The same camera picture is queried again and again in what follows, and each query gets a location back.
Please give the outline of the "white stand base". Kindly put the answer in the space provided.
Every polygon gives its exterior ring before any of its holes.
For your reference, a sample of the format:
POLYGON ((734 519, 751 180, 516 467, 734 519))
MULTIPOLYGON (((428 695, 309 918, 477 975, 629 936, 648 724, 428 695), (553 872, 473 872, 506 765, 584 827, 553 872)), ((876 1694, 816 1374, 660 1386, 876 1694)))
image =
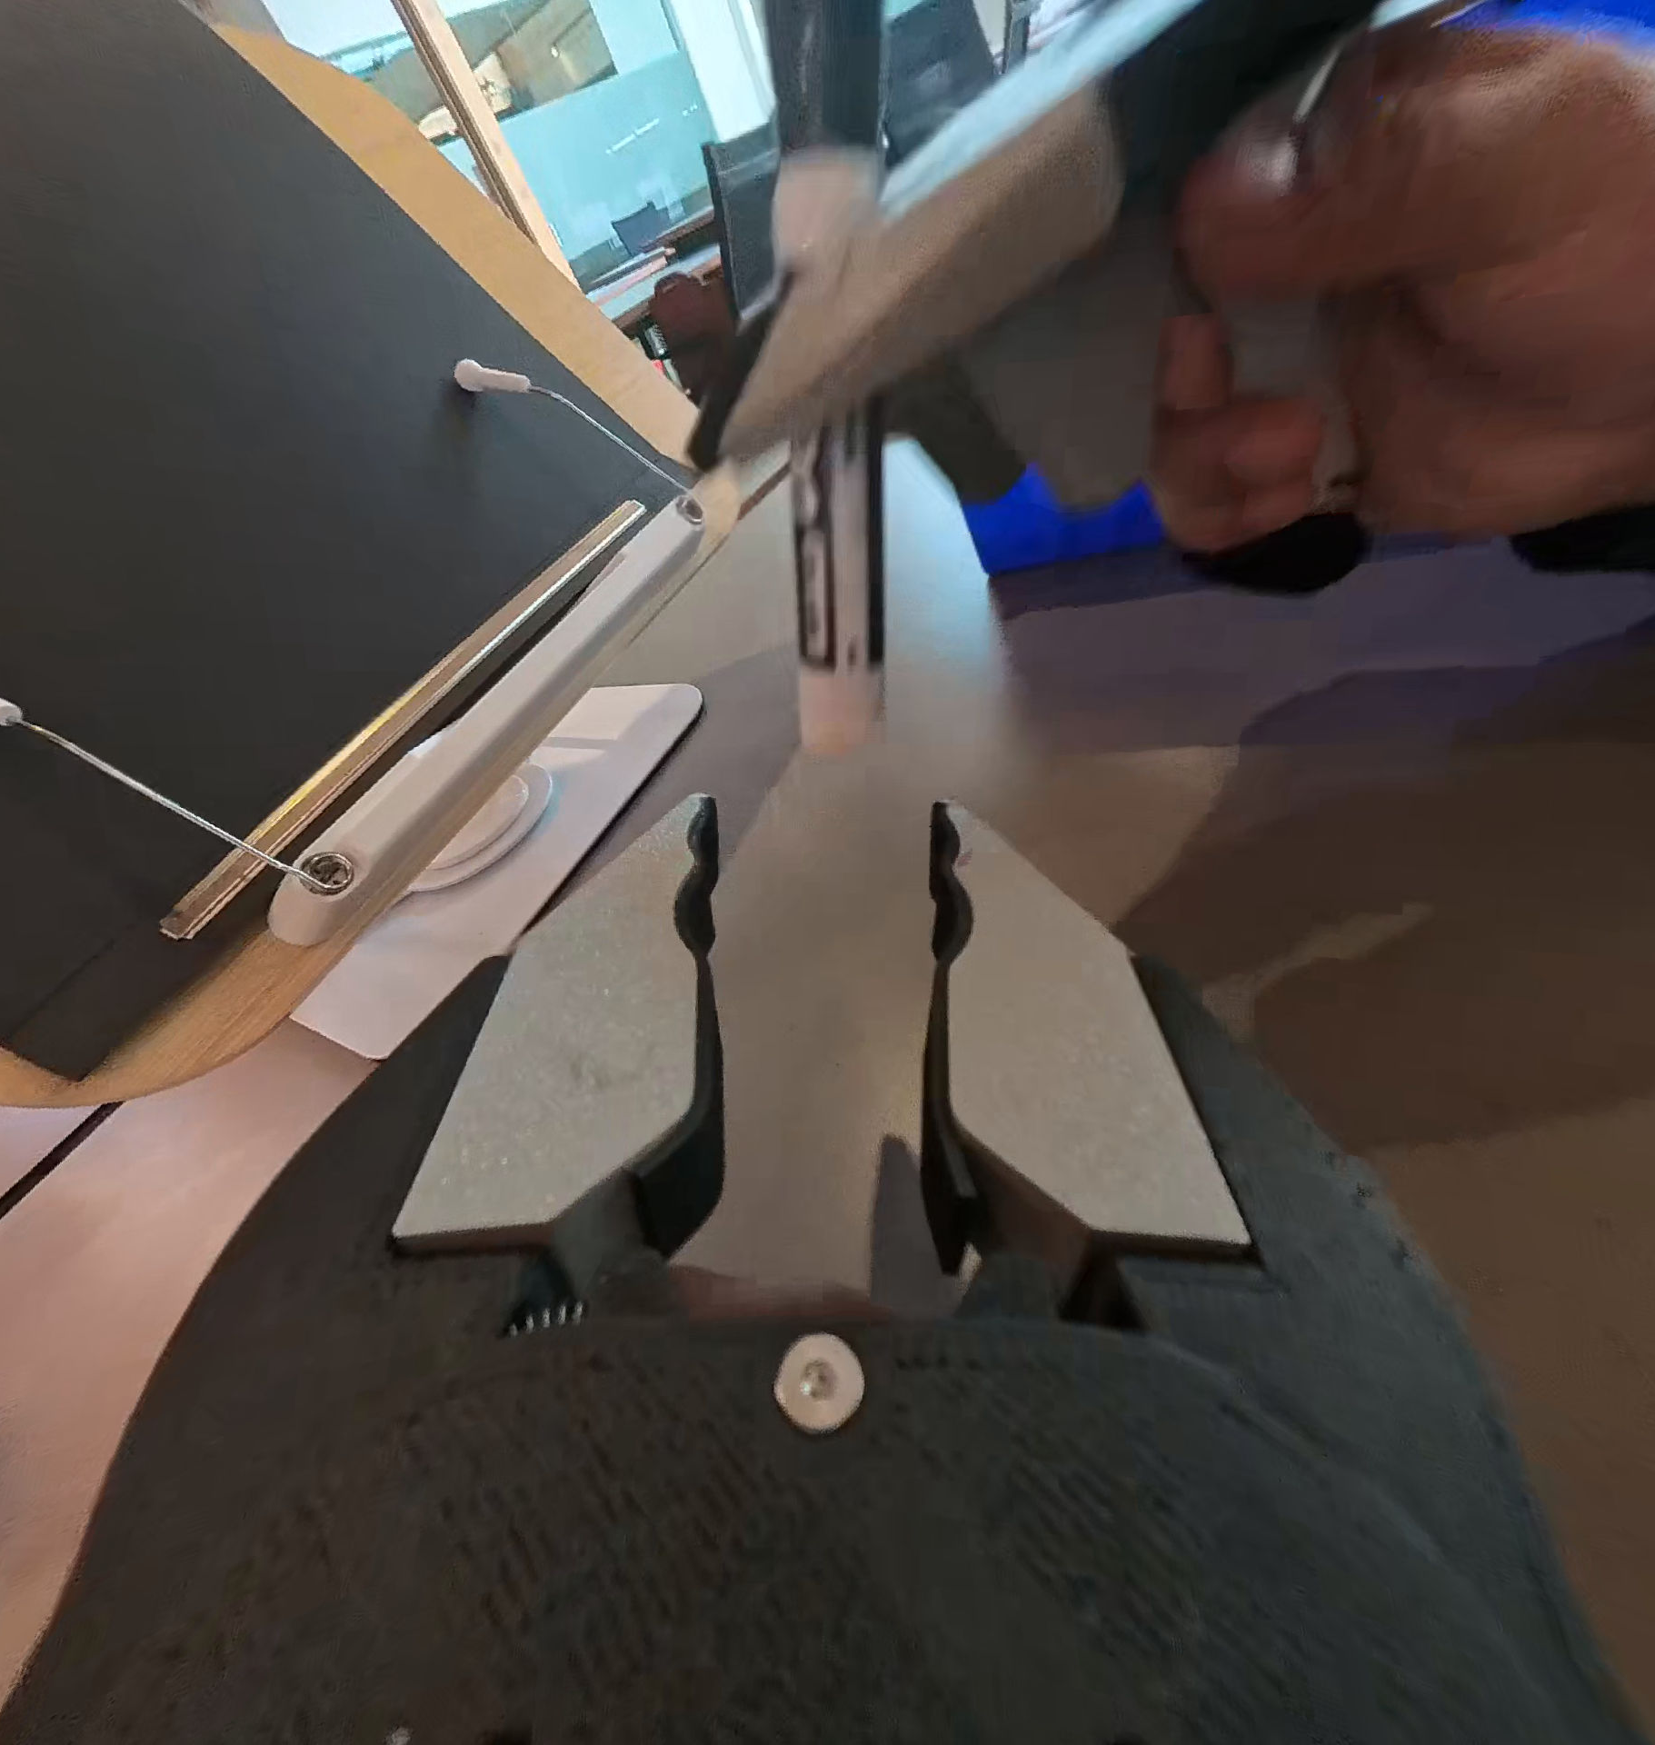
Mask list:
POLYGON ((292 1012, 292 1022, 364 1059, 387 1057, 481 961, 533 926, 566 880, 693 730, 703 695, 687 683, 596 687, 518 769, 547 804, 471 878, 391 905, 292 1012))

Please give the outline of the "white stand ledge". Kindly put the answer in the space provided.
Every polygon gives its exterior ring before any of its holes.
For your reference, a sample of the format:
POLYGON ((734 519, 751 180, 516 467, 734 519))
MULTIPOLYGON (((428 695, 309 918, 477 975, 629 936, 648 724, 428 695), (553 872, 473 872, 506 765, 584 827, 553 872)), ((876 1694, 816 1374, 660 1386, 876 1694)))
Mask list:
POLYGON ((395 903, 670 599, 705 531, 691 490, 650 515, 555 626, 319 833, 308 860, 321 862, 325 880, 319 889, 282 880, 267 913, 271 936, 317 948, 395 903))

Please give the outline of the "black white whiteboard marker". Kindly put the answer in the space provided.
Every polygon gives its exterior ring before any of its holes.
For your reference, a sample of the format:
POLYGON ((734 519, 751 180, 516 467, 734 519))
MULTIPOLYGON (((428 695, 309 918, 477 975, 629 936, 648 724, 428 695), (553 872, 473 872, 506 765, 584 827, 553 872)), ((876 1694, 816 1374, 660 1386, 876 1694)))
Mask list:
MULTIPOLYGON (((882 186, 882 3, 767 7, 779 173, 779 307, 829 291, 882 186)), ((882 412, 855 406, 792 441, 796 720, 802 749, 859 747, 882 718, 882 412)))

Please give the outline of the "person's right hand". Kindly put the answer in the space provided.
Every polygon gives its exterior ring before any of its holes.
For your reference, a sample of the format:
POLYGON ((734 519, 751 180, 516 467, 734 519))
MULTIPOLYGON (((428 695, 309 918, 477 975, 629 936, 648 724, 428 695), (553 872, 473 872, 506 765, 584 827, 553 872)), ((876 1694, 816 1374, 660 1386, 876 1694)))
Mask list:
POLYGON ((1349 504, 1378 535, 1517 537, 1655 506, 1655 52, 1412 19, 1343 56, 1291 147, 1254 110, 1188 176, 1207 313, 1162 334, 1149 488, 1217 552, 1318 509, 1339 424, 1234 387, 1244 307, 1336 332, 1349 504))

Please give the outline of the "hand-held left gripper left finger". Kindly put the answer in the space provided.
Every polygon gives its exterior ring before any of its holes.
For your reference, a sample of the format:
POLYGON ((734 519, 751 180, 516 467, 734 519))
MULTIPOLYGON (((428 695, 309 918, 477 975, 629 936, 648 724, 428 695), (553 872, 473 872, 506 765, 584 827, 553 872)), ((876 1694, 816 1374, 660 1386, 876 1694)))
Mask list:
POLYGON ((724 1177, 711 948, 718 809, 693 794, 510 952, 393 1222, 403 1253, 674 1253, 724 1177))

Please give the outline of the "glass partition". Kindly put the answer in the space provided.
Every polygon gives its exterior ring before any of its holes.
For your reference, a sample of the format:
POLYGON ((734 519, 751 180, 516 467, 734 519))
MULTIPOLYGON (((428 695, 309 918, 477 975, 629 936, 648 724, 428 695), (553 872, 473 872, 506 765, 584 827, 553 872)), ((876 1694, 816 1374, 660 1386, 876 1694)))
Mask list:
POLYGON ((709 210, 705 143, 771 114, 765 3, 265 1, 212 17, 385 99, 586 293, 679 254, 709 210))

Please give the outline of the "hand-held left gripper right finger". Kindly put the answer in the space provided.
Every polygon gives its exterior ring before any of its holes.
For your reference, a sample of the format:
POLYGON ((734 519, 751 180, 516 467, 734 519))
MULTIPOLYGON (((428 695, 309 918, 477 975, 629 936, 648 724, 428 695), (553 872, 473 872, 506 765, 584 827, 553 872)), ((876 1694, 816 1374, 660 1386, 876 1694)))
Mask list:
POLYGON ((958 802, 931 806, 929 891, 919 1183, 940 1269, 1252 1255, 1131 950, 958 802))

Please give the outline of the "blue storage bin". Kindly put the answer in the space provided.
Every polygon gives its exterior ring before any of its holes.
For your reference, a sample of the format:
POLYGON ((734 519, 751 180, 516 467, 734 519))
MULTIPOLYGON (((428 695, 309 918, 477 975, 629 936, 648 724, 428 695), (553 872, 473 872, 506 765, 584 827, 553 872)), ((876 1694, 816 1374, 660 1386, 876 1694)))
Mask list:
POLYGON ((975 556, 989 578, 1104 558, 1164 545, 1164 529, 1143 482, 1092 508, 1069 508, 1036 465, 989 500, 964 500, 975 556))

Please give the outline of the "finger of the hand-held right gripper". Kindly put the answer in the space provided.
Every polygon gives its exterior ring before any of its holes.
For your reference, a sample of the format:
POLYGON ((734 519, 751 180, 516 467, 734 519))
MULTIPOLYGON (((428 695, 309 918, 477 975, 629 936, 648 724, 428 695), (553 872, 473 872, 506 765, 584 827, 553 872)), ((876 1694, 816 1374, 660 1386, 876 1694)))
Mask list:
POLYGON ((1001 83, 796 268, 697 410, 697 469, 742 461, 948 371, 1038 471, 1143 471, 1168 217, 1119 77, 1022 102, 1001 83))

